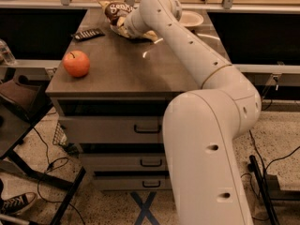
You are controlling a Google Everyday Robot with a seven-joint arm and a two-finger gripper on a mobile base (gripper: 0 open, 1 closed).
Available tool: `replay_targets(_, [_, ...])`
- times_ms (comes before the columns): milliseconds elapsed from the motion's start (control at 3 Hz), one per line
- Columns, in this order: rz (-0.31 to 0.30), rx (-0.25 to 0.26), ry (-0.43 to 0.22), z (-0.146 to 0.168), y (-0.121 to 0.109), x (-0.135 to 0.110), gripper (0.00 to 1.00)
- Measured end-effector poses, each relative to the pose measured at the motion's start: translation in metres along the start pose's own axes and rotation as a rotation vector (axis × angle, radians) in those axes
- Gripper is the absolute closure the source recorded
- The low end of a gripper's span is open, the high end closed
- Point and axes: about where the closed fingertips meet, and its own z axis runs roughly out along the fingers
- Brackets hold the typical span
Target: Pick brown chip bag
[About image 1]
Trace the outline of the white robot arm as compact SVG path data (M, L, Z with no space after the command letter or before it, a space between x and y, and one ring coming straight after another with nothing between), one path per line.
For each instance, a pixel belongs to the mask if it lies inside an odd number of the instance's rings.
M180 22L177 0L141 0L125 19L132 37L159 34L197 89L168 105L163 142L180 225L253 225L233 140L261 112L252 83Z

